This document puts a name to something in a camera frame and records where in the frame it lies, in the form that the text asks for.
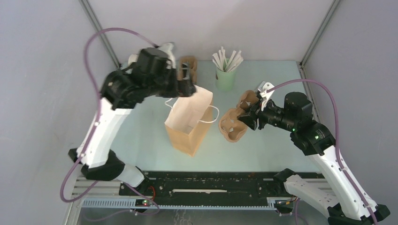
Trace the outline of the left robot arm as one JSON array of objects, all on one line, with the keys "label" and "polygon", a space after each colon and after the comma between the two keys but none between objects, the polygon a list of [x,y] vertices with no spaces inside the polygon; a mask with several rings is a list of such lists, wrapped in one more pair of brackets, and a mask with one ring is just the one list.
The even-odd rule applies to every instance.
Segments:
[{"label": "left robot arm", "polygon": [[70,149],[74,163],[82,165],[88,180],[119,180],[137,195],[148,191],[144,173],[118,158],[111,149],[121,125],[145,98],[191,97],[196,92],[197,61],[194,57],[178,62],[165,46],[148,47],[130,56],[127,64],[111,72],[99,91],[99,108],[82,144]]}]

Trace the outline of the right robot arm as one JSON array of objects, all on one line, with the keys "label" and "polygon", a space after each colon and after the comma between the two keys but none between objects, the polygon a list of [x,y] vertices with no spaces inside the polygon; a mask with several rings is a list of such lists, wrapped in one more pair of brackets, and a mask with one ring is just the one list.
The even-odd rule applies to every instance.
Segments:
[{"label": "right robot arm", "polygon": [[272,125],[290,132],[293,144],[320,170],[333,194],[304,181],[290,169],[278,173],[273,190],[279,196],[288,193],[304,200],[321,212],[330,225],[374,225],[390,215],[386,205],[377,204],[355,179],[326,126],[315,121],[312,102],[300,92],[288,93],[284,106],[272,100],[250,105],[238,120],[253,130]]}]

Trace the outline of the brown paper bag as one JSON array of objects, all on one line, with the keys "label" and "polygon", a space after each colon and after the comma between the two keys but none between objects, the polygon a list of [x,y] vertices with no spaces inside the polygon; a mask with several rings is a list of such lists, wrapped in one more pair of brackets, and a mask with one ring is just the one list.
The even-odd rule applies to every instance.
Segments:
[{"label": "brown paper bag", "polygon": [[195,86],[191,97],[180,97],[171,108],[164,122],[171,145],[191,157],[195,155],[211,125],[220,115],[213,104],[213,92]]}]

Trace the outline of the stack of white paper cups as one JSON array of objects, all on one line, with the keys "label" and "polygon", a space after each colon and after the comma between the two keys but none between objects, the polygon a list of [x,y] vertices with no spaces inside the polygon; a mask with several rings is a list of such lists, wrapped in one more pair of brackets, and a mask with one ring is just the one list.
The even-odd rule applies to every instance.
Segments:
[{"label": "stack of white paper cups", "polygon": [[130,66],[133,62],[136,62],[138,58],[137,54],[132,54],[128,58],[128,66]]}]

